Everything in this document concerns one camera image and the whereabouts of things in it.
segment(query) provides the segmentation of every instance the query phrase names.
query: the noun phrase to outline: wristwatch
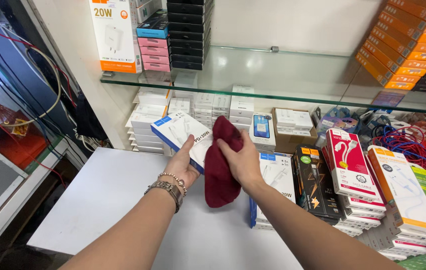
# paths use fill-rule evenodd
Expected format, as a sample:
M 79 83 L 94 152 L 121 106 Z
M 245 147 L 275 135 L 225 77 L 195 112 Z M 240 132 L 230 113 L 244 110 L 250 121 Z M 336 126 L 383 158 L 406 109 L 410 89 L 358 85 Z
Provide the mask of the wristwatch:
M 168 193 L 171 195 L 171 197 L 173 197 L 174 202 L 176 203 L 176 212 L 175 214 L 180 210 L 181 205 L 183 204 L 183 195 L 180 192 L 180 189 L 170 183 L 170 182 L 166 182 L 166 181 L 156 181 L 153 184 L 151 184 L 150 186 L 148 186 L 148 189 L 145 191 L 145 194 L 148 193 L 148 191 L 150 191 L 152 188 L 162 188 L 166 191 L 168 191 Z

